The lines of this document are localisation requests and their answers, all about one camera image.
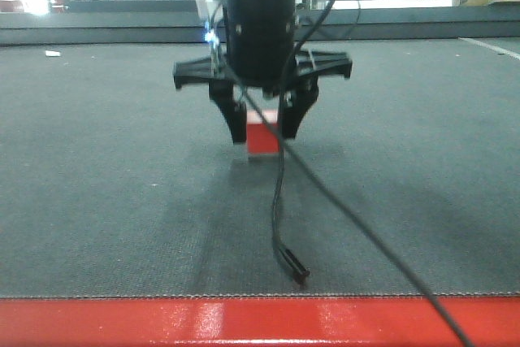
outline red cube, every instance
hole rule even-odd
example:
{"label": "red cube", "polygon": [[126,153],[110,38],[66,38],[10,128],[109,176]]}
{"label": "red cube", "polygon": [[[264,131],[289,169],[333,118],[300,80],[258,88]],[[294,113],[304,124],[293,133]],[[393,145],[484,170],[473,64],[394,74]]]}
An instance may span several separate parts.
{"label": "red cube", "polygon": [[[267,122],[275,128],[278,127],[278,111],[264,110],[263,115]],[[280,151],[280,144],[256,111],[247,112],[247,150],[250,154],[277,154]]]}

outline black cable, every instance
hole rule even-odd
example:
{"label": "black cable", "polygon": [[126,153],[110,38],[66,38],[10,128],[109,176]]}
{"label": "black cable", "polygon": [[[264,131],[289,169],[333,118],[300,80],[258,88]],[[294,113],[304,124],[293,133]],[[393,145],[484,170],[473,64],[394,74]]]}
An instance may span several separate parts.
{"label": "black cable", "polygon": [[[327,18],[328,14],[332,9],[332,5],[336,0],[330,0],[323,13],[320,15],[314,26],[307,31],[304,37],[293,47],[291,54],[288,56],[286,63],[284,64],[284,68],[282,71],[282,76],[280,77],[280,85],[279,85],[279,112],[278,112],[278,126],[280,131],[283,131],[283,108],[285,104],[285,94],[287,88],[288,74],[291,71],[293,60],[296,56],[296,53],[302,48],[305,42],[312,36],[312,34],[318,30],[321,23]],[[431,305],[435,308],[440,317],[449,325],[450,329],[457,336],[459,341],[465,347],[474,347],[474,344],[471,342],[469,337],[464,333],[464,331],[457,324],[455,319],[451,316],[451,314],[444,308],[444,306],[440,303],[437,296],[431,291],[428,285],[421,280],[421,278],[415,274],[415,272],[408,267],[408,265],[400,259],[400,257],[392,251],[392,249],[384,243],[384,241],[377,235],[375,231],[373,231],[359,216],[357,216],[346,204],[344,204],[331,190],[327,188],[327,186],[318,178],[318,176],[312,171],[312,169],[306,164],[303,158],[285,141],[281,132],[275,128],[272,124],[270,124],[265,115],[262,113],[260,107],[256,104],[256,102],[249,95],[247,88],[244,83],[241,81],[240,77],[233,71],[231,67],[225,62],[225,59],[222,58],[222,64],[227,69],[227,74],[233,79],[234,83],[239,86],[245,100],[248,104],[253,107],[256,113],[262,120],[262,123],[269,129],[269,131],[276,137],[280,144],[280,152],[279,152],[279,173],[275,186],[275,195],[273,197],[272,202],[272,229],[273,229],[273,240],[276,243],[279,253],[284,258],[284,260],[288,263],[288,265],[294,270],[295,275],[300,278],[305,279],[309,275],[309,270],[303,266],[297,259],[297,257],[293,254],[293,252],[284,245],[280,238],[280,232],[278,230],[278,220],[277,220],[277,206],[280,200],[280,194],[284,179],[284,151],[292,156],[300,169],[303,170],[305,175],[309,178],[309,180],[316,186],[320,193],[325,196],[326,199],[329,200],[334,206],[336,206],[345,217],[349,218],[360,230],[361,232],[378,248],[379,251],[408,279],[408,281],[431,303]]]}
{"label": "black cable", "polygon": [[[319,29],[323,21],[328,17],[331,12],[332,6],[336,0],[329,0],[328,4],[323,9],[323,12],[320,14],[314,25],[310,27],[309,30],[304,34],[303,38],[292,48],[289,53],[284,67],[282,68],[281,77],[279,79],[279,101],[278,101],[278,127],[280,129],[284,128],[284,107],[285,107],[285,94],[287,92],[287,83],[289,78],[289,72],[293,70],[294,59],[296,58],[297,53],[301,50],[302,46],[309,40],[309,38]],[[280,195],[282,192],[282,185],[284,182],[285,175],[285,153],[284,148],[279,149],[279,158],[278,158],[278,175],[276,178],[275,184],[275,193],[273,195],[273,200],[271,203],[271,227],[272,227],[272,236],[273,236],[273,244],[275,250],[281,254],[282,258],[287,262],[287,264],[291,267],[293,271],[293,276],[295,280],[302,284],[305,281],[305,278],[309,276],[310,271],[307,269],[297,258],[297,256],[283,243],[280,230],[278,229],[278,208]]]}
{"label": "black cable", "polygon": [[327,186],[318,178],[318,176],[312,171],[302,157],[285,141],[281,132],[270,124],[262,110],[257,103],[251,98],[247,92],[246,87],[241,81],[240,77],[226,64],[227,74],[233,79],[236,85],[239,86],[242,93],[244,94],[245,100],[248,104],[253,107],[253,110],[260,116],[262,123],[269,129],[269,131],[276,137],[282,150],[287,152],[294,159],[296,164],[305,173],[309,180],[316,186],[319,192],[325,196],[334,206],[336,206],[345,217],[349,218],[359,230],[381,251],[381,253],[408,279],[408,281],[431,303],[435,308],[440,317],[448,324],[453,333],[461,341],[465,347],[474,347],[475,345],[471,342],[469,337],[462,331],[461,327],[457,324],[451,314],[444,308],[440,303],[437,296],[431,291],[428,285],[421,280],[421,278],[415,274],[415,272],[397,255],[390,249],[388,245],[373,231],[358,215],[356,215],[347,205],[345,205]]}

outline red table edge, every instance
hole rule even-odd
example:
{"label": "red table edge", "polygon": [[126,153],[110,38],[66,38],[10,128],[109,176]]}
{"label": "red table edge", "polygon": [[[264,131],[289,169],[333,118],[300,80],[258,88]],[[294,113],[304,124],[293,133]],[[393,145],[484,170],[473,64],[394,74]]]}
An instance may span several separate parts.
{"label": "red table edge", "polygon": [[[477,346],[520,345],[520,296],[441,297]],[[0,300],[1,346],[456,346],[421,297]]]}

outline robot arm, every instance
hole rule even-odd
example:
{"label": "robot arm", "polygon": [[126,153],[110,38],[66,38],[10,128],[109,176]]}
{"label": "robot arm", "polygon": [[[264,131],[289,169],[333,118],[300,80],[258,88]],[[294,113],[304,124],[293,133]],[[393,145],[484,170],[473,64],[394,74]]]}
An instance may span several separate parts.
{"label": "robot arm", "polygon": [[[324,75],[350,77],[352,61],[345,53],[313,50],[293,52],[296,32],[295,0],[221,0],[226,30],[227,53],[223,62],[246,85],[262,89],[264,97],[280,94],[281,83],[287,93],[279,113],[284,118],[280,129],[285,138],[294,138],[306,112],[319,95],[318,78]],[[195,83],[208,83],[210,99],[221,110],[234,143],[246,141],[246,107],[233,98],[235,80],[218,61],[219,39],[207,4],[198,8],[206,22],[206,37],[212,56],[177,63],[174,81],[177,89]]]}

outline blue led light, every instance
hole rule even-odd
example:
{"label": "blue led light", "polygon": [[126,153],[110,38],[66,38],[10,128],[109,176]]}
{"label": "blue led light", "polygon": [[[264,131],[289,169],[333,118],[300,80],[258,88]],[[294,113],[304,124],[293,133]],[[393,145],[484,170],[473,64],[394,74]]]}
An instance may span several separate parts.
{"label": "blue led light", "polygon": [[213,29],[204,35],[204,40],[206,42],[214,42],[216,38],[217,36],[215,35],[215,31]]}

